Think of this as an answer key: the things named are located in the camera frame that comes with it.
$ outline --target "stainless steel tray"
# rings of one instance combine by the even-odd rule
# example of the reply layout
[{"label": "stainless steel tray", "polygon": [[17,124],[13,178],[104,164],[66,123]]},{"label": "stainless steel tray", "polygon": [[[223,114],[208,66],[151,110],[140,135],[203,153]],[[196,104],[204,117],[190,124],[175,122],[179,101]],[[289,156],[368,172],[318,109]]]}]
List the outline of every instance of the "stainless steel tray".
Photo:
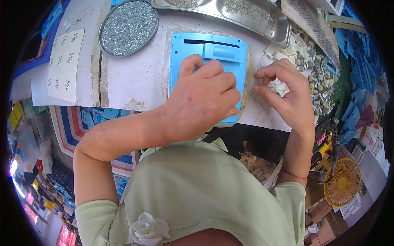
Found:
[{"label": "stainless steel tray", "polygon": [[247,28],[287,48],[291,24],[269,0],[152,0],[157,9],[176,9],[210,15]]}]

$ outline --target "forearm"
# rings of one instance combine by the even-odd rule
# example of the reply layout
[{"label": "forearm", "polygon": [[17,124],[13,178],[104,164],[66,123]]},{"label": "forearm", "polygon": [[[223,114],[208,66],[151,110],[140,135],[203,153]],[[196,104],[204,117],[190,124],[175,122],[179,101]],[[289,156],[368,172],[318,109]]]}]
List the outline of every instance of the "forearm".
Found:
[{"label": "forearm", "polygon": [[134,150],[171,143],[165,136],[160,108],[108,120],[92,127],[78,151],[100,161],[112,161]]},{"label": "forearm", "polygon": [[299,135],[292,130],[284,151],[277,183],[296,181],[304,187],[310,170],[314,133]]}]

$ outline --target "light green shirt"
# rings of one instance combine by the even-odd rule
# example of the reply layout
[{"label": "light green shirt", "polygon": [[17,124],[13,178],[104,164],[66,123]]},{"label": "light green shirt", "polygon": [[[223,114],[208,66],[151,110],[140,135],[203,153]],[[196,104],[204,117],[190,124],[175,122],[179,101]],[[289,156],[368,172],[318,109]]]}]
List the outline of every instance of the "light green shirt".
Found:
[{"label": "light green shirt", "polygon": [[286,182],[268,191],[224,148],[188,141],[144,153],[119,206],[99,200],[76,208],[83,245],[127,245],[130,226],[143,212],[168,224],[170,239],[160,243],[214,228],[244,246],[302,245],[304,187]]}]

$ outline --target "person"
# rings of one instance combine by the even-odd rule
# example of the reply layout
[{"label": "person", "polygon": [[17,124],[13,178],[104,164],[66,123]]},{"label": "person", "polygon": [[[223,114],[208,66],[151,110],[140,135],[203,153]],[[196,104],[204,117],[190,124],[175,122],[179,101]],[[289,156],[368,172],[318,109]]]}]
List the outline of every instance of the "person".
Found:
[{"label": "person", "polygon": [[[164,105],[95,125],[77,145],[75,213],[83,245],[302,245],[314,143],[308,81],[286,59],[254,77],[262,79],[254,90],[292,128],[270,191],[226,154],[220,138],[193,140],[238,114],[240,93],[219,61],[203,64],[191,55]],[[267,87],[276,78],[290,90],[283,97]],[[119,204],[111,161],[146,148]]]}]

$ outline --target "round metal tray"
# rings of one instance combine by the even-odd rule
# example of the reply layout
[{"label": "round metal tray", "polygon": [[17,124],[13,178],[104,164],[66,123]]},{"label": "round metal tray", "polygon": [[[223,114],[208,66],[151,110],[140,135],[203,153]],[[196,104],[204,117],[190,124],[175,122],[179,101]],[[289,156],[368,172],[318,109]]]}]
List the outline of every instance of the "round metal tray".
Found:
[{"label": "round metal tray", "polygon": [[124,1],[124,2],[122,2],[122,3],[118,4],[118,5],[116,5],[115,7],[113,7],[113,8],[108,12],[108,14],[105,16],[104,20],[101,22],[100,29],[99,29],[99,32],[98,32],[98,33],[99,33],[99,34],[98,34],[98,40],[99,40],[99,41],[98,41],[98,42],[99,42],[98,44],[100,45],[101,51],[103,51],[105,54],[107,54],[107,55],[109,55],[109,56],[112,56],[112,57],[124,57],[124,56],[130,55],[130,54],[133,54],[133,53],[137,52],[138,50],[142,49],[147,43],[149,43],[149,41],[150,41],[150,40],[153,38],[153,36],[156,34],[157,28],[158,28],[158,26],[159,26],[159,13],[158,13],[157,10],[152,6],[152,8],[154,8],[154,9],[156,10],[156,14],[157,14],[157,18],[156,18],[156,19],[157,19],[157,21],[156,21],[156,26],[155,26],[153,32],[151,33],[151,35],[149,36],[149,38],[145,41],[145,43],[143,43],[140,47],[138,47],[138,48],[135,49],[134,51],[132,51],[132,52],[130,52],[130,53],[128,53],[128,54],[125,54],[125,55],[114,55],[114,54],[111,54],[111,53],[107,52],[107,51],[103,48],[102,43],[101,43],[101,32],[102,32],[102,30],[103,30],[103,28],[104,28],[105,22],[107,21],[108,17],[109,17],[118,7],[122,6],[123,4],[126,4],[126,3],[128,3],[128,2],[135,2],[135,1],[138,1],[138,2],[147,2],[148,4],[151,5],[151,2],[148,1],[148,0],[127,0],[127,1]]}]

